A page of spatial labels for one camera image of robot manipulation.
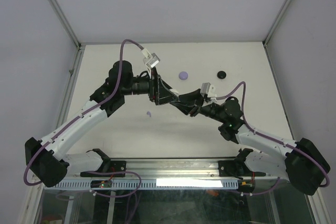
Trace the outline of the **white earbud charging case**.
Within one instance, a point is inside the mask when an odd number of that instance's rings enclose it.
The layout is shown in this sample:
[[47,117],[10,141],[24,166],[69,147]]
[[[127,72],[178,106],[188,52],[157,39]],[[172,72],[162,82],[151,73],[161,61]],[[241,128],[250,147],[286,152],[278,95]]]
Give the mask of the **white earbud charging case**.
[[180,95],[179,92],[175,89],[170,89],[172,93],[174,93],[177,97]]

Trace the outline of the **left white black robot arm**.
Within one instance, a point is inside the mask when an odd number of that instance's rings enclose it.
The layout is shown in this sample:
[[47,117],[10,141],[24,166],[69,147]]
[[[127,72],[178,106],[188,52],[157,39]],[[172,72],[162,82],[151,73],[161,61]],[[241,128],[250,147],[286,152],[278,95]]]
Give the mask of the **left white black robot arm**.
[[140,94],[147,94],[156,105],[179,99],[178,92],[162,80],[156,68],[147,72],[145,77],[135,77],[128,61],[115,62],[103,85],[75,116],[40,140],[31,137],[26,141],[26,170],[32,171],[46,187],[57,185],[73,166],[65,159],[71,147],[123,106],[126,95]]

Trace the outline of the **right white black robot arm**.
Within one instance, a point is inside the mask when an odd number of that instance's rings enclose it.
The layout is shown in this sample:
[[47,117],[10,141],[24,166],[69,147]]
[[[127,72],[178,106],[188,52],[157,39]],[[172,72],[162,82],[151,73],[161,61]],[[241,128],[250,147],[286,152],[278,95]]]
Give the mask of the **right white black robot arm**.
[[330,165],[315,144],[271,135],[247,123],[243,105],[232,95],[218,104],[200,90],[175,95],[171,105],[189,116],[199,114],[221,122],[221,136],[248,148],[236,156],[235,171],[240,175],[262,172],[289,181],[295,189],[314,195],[319,187],[330,184]]

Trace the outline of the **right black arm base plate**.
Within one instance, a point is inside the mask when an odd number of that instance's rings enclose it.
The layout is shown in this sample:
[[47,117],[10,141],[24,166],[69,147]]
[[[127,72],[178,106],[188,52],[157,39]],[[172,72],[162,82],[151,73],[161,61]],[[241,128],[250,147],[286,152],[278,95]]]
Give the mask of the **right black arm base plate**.
[[220,177],[236,177],[242,179],[243,177],[265,177],[266,173],[252,172],[243,162],[234,160],[220,160],[218,163],[218,172]]

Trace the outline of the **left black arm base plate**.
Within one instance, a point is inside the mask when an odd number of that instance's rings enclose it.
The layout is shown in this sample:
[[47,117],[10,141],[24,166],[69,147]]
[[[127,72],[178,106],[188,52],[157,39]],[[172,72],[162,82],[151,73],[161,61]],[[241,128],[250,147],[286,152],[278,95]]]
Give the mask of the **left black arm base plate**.
[[93,171],[81,172],[81,177],[125,177],[127,168],[126,161],[108,159],[103,161],[102,165]]

